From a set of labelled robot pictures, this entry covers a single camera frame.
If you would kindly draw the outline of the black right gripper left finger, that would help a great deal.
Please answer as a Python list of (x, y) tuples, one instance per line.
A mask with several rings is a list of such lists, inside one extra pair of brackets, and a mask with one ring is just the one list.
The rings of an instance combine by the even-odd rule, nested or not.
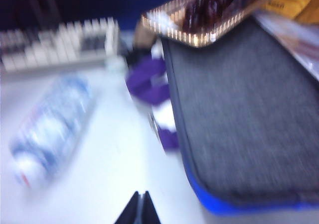
[(144, 194), (135, 191), (116, 220), (116, 224), (141, 224), (144, 207)]

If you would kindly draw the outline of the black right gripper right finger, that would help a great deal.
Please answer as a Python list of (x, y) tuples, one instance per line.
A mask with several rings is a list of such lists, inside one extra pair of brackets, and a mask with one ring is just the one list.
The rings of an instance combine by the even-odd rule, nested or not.
[(143, 202), (143, 223), (144, 224), (160, 224), (160, 219), (152, 202), (148, 191), (144, 194)]

